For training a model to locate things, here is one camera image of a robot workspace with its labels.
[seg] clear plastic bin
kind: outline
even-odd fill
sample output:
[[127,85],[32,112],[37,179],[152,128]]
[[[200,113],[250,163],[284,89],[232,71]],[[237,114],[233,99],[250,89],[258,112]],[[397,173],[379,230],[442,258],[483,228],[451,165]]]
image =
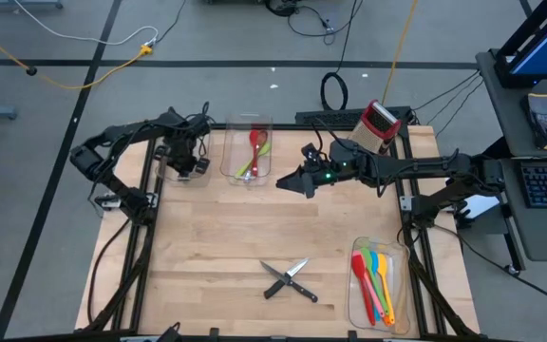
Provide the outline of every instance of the clear plastic bin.
[[233,185],[265,185],[272,170],[272,117],[235,114],[227,118],[220,172]]
[[[391,310],[393,310],[394,323],[386,325],[384,318],[375,322],[372,326],[368,319],[367,307],[362,293],[360,280],[353,272],[351,267],[351,257],[349,259],[349,289],[348,289],[348,314],[349,321],[356,328],[360,329],[375,329],[382,332],[393,334],[405,334],[410,329],[410,321],[408,320],[408,312],[406,311],[406,301],[408,294],[408,249],[406,246],[397,242],[383,243],[368,237],[357,238],[352,247],[352,252],[361,252],[362,248],[367,248],[376,255],[381,255],[385,258],[387,264],[386,282],[389,299],[391,301]],[[375,274],[375,281],[380,292],[376,287],[373,287],[375,295],[379,298],[378,293],[381,293],[383,300],[386,300],[385,287],[381,275]]]
[[[194,147],[193,154],[198,160],[200,158],[210,159],[209,153],[212,148],[212,139],[211,135],[207,134],[203,138],[199,139]],[[165,148],[165,145],[158,140],[156,144],[156,152],[159,148]],[[156,175],[163,178],[172,186],[193,186],[193,187],[203,187],[208,185],[210,181],[210,176],[212,174],[212,168],[215,167],[212,164],[208,165],[208,169],[203,174],[200,174],[194,171],[189,173],[187,177],[180,177],[179,173],[172,167],[167,166],[168,158],[162,157],[160,161],[156,164]]]

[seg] black desk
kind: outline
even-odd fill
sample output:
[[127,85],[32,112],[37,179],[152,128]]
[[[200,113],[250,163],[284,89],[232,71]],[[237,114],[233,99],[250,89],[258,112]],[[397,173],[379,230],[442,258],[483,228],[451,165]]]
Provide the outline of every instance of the black desk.
[[490,52],[476,55],[484,84],[489,92],[491,103],[500,121],[501,131],[508,142],[510,152],[515,157],[546,157],[547,151],[537,149],[533,144],[533,133],[526,120],[519,101],[530,92],[547,93],[547,80],[541,81],[532,89],[506,89],[493,69],[495,60]]
[[[520,158],[547,159],[547,151],[537,149],[533,144],[533,133],[519,105],[520,99],[531,91],[547,92],[547,81],[540,82],[533,90],[506,89],[501,86],[493,69],[495,60],[490,52],[477,54],[476,60],[511,154]],[[517,225],[525,254],[533,261],[547,261],[547,209],[527,208],[514,161],[504,160],[502,165],[508,207]],[[511,236],[506,237],[510,249],[512,244],[516,244],[515,241],[507,240]]]

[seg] concrete floor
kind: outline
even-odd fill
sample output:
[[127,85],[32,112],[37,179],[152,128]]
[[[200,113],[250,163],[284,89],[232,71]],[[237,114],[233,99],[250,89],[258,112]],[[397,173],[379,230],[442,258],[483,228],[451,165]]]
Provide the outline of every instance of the concrete floor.
[[[63,10],[31,10],[62,33],[99,37],[115,2],[64,3]],[[121,39],[143,25],[163,30],[180,3],[122,1],[110,40]],[[338,4],[306,0],[308,3],[326,9],[330,19],[338,23],[347,20],[351,8],[348,0]],[[410,0],[365,1],[352,25],[346,59],[391,61],[410,4]],[[422,1],[401,60],[475,63],[477,52],[498,48],[524,18],[519,0]],[[293,22],[304,30],[321,29],[307,12],[293,18]],[[131,58],[150,34],[143,32],[126,45],[107,47],[103,59]],[[212,6],[187,0],[177,27],[145,60],[334,61],[340,56],[344,37],[339,35],[335,44],[327,47],[320,38],[298,36],[289,30],[285,19],[248,0],[219,0]],[[10,10],[0,10],[0,44],[20,58],[71,60],[68,64],[75,66],[39,66],[39,72],[70,85],[82,83],[96,50],[92,43],[53,37],[26,15]],[[0,54],[0,105],[14,105],[19,117],[15,121],[0,120],[0,309],[71,114],[78,112],[79,94],[29,78],[20,68],[3,61]],[[421,105],[473,72],[469,65],[465,69],[440,64],[415,66],[397,70],[387,105]],[[97,77],[109,69],[98,67]],[[91,90],[73,141],[78,143],[112,124],[155,118],[169,105],[181,113],[197,112],[204,101],[210,101],[210,114],[220,122],[230,113],[256,111],[271,114],[277,123],[292,123],[296,111],[320,109],[318,87],[328,71],[330,67],[310,63],[275,69],[268,63],[258,67],[211,67],[207,63],[195,67],[129,67]],[[386,68],[342,69],[350,91],[348,108],[380,98],[388,72]],[[330,104],[338,106],[340,97],[335,87],[328,92]],[[432,123],[436,129],[442,128],[461,99]],[[422,123],[444,103],[442,100],[420,110]],[[482,86],[441,134],[439,146],[443,153],[455,147],[478,153],[500,135]],[[65,167],[6,337],[72,331],[100,226],[100,219],[85,201],[88,191],[89,183],[73,168]],[[508,262],[502,237],[488,236],[478,227],[465,235],[497,262]],[[543,317],[547,317],[547,298],[469,252],[464,257],[481,330],[498,338],[547,340],[547,324],[542,324]],[[547,263],[528,262],[527,268],[521,276],[547,289]]]

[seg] black handle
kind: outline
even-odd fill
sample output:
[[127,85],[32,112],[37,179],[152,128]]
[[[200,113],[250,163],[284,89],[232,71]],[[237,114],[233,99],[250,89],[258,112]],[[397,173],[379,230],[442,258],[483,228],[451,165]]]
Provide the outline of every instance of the black handle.
[[284,287],[284,281],[278,280],[276,281],[269,290],[265,291],[263,295],[265,295],[265,299],[269,299],[272,297],[272,295],[275,295],[278,291],[280,291],[281,288]]
[[304,295],[305,297],[311,299],[312,303],[315,303],[318,301],[318,297],[315,294],[312,294],[308,290],[301,287],[301,285],[295,283],[294,281],[290,281],[289,285],[291,285],[295,290],[297,290],[300,294]]

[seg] computer monitor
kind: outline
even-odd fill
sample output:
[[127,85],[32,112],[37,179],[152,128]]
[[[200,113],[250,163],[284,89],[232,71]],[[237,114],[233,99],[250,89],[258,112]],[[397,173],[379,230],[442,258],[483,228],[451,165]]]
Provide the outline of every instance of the computer monitor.
[[547,79],[547,0],[496,52],[496,60],[495,70],[504,87],[532,87]]

